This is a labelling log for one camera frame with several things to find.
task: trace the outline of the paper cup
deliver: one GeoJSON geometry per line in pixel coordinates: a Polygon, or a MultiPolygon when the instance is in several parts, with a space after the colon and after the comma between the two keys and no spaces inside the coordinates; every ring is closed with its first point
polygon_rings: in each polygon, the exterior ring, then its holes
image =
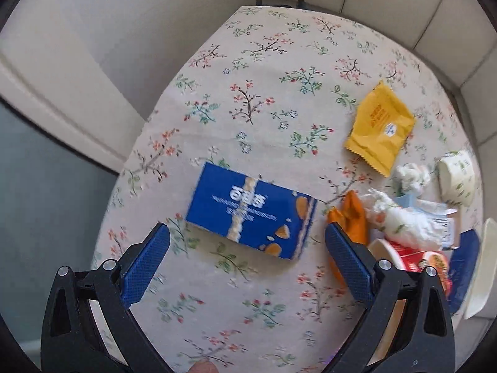
{"type": "Polygon", "coordinates": [[[469,154],[464,150],[449,152],[437,166],[442,200],[469,206],[475,192],[475,170],[469,154]]]}
{"type": "MultiPolygon", "coordinates": [[[[447,275],[449,263],[443,254],[435,251],[413,250],[412,248],[381,238],[376,239],[369,244],[368,249],[375,259],[389,260],[397,269],[407,270],[409,272],[421,272],[426,266],[433,266],[440,275],[445,294],[448,295],[450,292],[452,284],[447,275]]],[[[387,355],[388,349],[397,332],[405,305],[405,300],[398,300],[395,303],[394,311],[388,321],[380,343],[368,363],[369,365],[384,359],[387,355]]]]}

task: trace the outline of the orange glove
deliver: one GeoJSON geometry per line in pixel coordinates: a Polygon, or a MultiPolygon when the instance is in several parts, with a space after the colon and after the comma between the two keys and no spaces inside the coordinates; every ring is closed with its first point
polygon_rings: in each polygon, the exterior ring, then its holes
{"type": "MultiPolygon", "coordinates": [[[[352,242],[367,245],[368,244],[368,225],[366,220],[366,212],[362,203],[353,190],[347,192],[342,210],[340,212],[336,207],[328,212],[328,223],[337,222],[342,230],[349,236],[352,242]]],[[[330,256],[331,272],[338,280],[339,284],[344,288],[346,283],[341,275],[338,266],[330,256]]]]}

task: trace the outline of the white plastic bag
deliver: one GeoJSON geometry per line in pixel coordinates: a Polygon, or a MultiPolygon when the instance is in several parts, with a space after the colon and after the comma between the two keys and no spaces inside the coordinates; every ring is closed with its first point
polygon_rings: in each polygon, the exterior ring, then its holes
{"type": "Polygon", "coordinates": [[[439,251],[453,244],[452,219],[430,215],[412,207],[400,207],[386,193],[376,189],[368,192],[361,197],[366,217],[389,240],[424,251],[439,251]]]}

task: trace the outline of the round table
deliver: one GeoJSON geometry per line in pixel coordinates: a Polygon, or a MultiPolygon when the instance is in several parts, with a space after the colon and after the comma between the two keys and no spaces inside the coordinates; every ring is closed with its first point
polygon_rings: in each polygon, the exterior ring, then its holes
{"type": "MultiPolygon", "coordinates": [[[[343,148],[357,105],[380,79],[417,119],[396,165],[433,170],[423,198],[440,201],[439,157],[458,149],[473,156],[477,190],[462,221],[479,231],[476,157],[443,88],[418,58],[366,26],[242,7],[165,89],[116,182],[93,265],[118,259],[158,221],[169,226],[170,249],[131,310],[175,371],[209,359],[220,371],[317,373],[351,333],[362,308],[329,270],[324,214],[349,189],[394,195],[392,177],[343,148]],[[185,224],[205,162],[319,200],[298,261],[185,224]]],[[[116,352],[107,327],[101,332],[116,352]]]]}

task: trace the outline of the blue gripper pad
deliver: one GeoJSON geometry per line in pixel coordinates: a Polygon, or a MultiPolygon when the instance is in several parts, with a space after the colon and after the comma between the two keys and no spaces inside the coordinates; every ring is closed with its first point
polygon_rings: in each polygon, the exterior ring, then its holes
{"type": "Polygon", "coordinates": [[[171,241],[169,229],[162,224],[128,268],[122,278],[121,300],[125,308],[138,303],[160,265],[171,241]]]}
{"type": "Polygon", "coordinates": [[[371,274],[352,248],[352,241],[331,223],[325,230],[325,243],[354,299],[369,307],[374,300],[371,274]]]}

